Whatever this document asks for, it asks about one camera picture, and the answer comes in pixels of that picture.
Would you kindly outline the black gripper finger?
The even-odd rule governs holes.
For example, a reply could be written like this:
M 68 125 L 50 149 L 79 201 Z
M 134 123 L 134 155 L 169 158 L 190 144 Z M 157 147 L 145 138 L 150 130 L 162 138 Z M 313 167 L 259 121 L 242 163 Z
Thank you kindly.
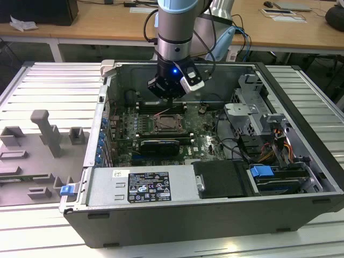
M 159 82 L 161 82 L 161 79 L 155 77 L 147 82 L 147 88 L 159 99 L 162 105 L 164 104 L 166 107 L 171 108 L 173 105 L 173 98 L 170 92 L 163 88 Z

